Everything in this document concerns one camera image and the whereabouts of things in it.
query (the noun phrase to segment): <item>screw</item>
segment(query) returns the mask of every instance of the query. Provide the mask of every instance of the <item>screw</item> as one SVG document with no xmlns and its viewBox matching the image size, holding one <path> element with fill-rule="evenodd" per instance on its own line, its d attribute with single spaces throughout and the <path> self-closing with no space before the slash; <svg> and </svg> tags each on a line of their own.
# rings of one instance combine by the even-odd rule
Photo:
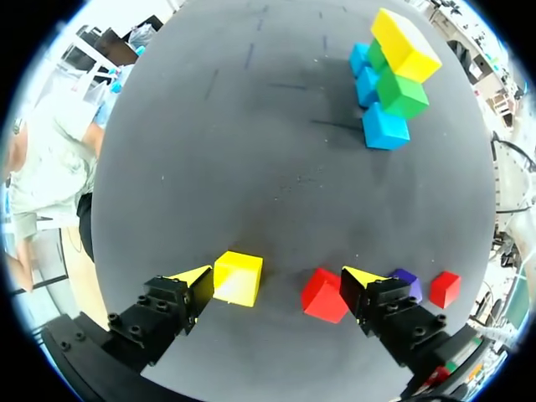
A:
<svg viewBox="0 0 536 402">
<path fill-rule="evenodd" d="M 413 335 L 416 337 L 422 337 L 426 333 L 426 330 L 423 327 L 415 327 L 413 330 Z"/>
<path fill-rule="evenodd" d="M 137 297 L 137 304 L 145 305 L 147 304 L 149 300 L 147 299 L 147 296 L 141 295 Z"/>
<path fill-rule="evenodd" d="M 165 312 L 168 310 L 168 304 L 164 300 L 159 300 L 157 302 L 157 310 L 160 312 Z"/>
<path fill-rule="evenodd" d="M 121 322 L 121 319 L 117 314 L 111 312 L 110 314 L 108 314 L 108 322 L 110 324 L 119 324 L 119 322 Z"/>
<path fill-rule="evenodd" d="M 128 328 L 128 332 L 134 338 L 140 338 L 142 336 L 142 329 L 138 325 L 132 325 L 130 328 Z"/>
<path fill-rule="evenodd" d="M 61 343 L 59 343 L 59 347 L 61 348 L 61 350 L 63 350 L 64 352 L 67 352 L 69 349 L 70 349 L 70 343 L 66 342 L 66 341 L 61 341 Z"/>
</svg>

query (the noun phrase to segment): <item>gray circular platform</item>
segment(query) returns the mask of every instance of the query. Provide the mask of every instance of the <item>gray circular platform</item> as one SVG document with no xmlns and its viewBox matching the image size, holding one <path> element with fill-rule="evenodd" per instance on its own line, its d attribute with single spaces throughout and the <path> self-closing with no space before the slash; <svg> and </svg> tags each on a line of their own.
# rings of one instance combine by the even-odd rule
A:
<svg viewBox="0 0 536 402">
<path fill-rule="evenodd" d="M 410 144 L 394 152 L 365 147 L 348 65 L 380 6 L 413 20 L 444 64 L 425 83 L 430 108 L 410 121 Z M 492 155 L 463 69 L 406 4 L 192 0 L 116 103 L 93 214 L 110 312 L 151 277 L 227 249 L 265 259 L 255 307 L 210 302 L 149 379 L 216 402 L 388 400 L 407 368 L 349 314 L 339 325 L 304 315 L 300 292 L 319 265 L 404 267 L 426 299 L 449 270 L 462 283 L 447 330 L 459 329 L 492 240 Z"/>
</svg>

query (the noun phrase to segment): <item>white shirt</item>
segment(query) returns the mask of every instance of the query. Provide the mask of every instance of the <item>white shirt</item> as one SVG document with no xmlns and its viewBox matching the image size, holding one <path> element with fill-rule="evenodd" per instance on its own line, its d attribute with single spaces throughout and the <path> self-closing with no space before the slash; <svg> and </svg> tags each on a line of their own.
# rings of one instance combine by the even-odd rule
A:
<svg viewBox="0 0 536 402">
<path fill-rule="evenodd" d="M 8 190 L 17 242 L 37 233 L 37 215 L 72 217 L 80 197 L 93 192 L 96 157 L 81 140 L 96 110 L 75 94 L 52 94 L 27 119 L 26 160 Z"/>
</svg>

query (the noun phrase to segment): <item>blue block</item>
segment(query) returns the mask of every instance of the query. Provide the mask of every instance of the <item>blue block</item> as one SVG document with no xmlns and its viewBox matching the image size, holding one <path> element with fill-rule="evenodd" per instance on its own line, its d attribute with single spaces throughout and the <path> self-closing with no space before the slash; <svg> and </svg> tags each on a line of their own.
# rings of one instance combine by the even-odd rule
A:
<svg viewBox="0 0 536 402">
<path fill-rule="evenodd" d="M 352 68 L 353 76 L 359 77 L 359 73 L 363 67 L 371 67 L 367 53 L 369 51 L 368 44 L 355 44 L 352 53 L 350 54 L 350 67 Z"/>
<path fill-rule="evenodd" d="M 385 113 L 379 102 L 374 102 L 364 112 L 363 130 L 369 148 L 392 150 L 410 142 L 405 119 Z"/>
<path fill-rule="evenodd" d="M 417 276 L 413 275 L 411 272 L 403 270 L 402 268 L 394 270 L 394 272 L 389 276 L 398 276 L 398 278 L 402 281 L 408 282 L 410 285 L 410 296 L 415 297 L 418 303 L 422 302 L 422 289 L 420 288 L 420 281 Z"/>
<path fill-rule="evenodd" d="M 376 92 L 377 75 L 372 67 L 363 67 L 355 86 L 358 90 L 358 101 L 361 107 L 369 107 L 374 102 L 379 102 Z"/>
</svg>

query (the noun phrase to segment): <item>black metal bracket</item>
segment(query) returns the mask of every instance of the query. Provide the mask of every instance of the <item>black metal bracket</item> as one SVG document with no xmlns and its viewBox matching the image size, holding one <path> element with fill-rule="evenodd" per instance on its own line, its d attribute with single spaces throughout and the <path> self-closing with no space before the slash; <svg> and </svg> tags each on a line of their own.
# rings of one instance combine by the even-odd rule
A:
<svg viewBox="0 0 536 402">
<path fill-rule="evenodd" d="M 401 398 L 420 392 L 432 374 L 477 335 L 466 325 L 449 336 L 443 331 L 446 316 L 423 308 L 410 296 L 410 285 L 400 279 L 375 281 L 365 288 L 343 270 L 340 294 L 365 335 L 378 337 L 396 363 L 414 374 Z"/>
<path fill-rule="evenodd" d="M 162 276 L 144 287 L 145 294 L 136 304 L 121 314 L 108 315 L 110 331 L 84 313 L 75 320 L 62 315 L 44 327 L 44 345 L 83 400 L 195 401 L 139 373 L 156 364 L 179 333 L 192 331 L 214 294 L 212 268 L 190 287 Z"/>
</svg>

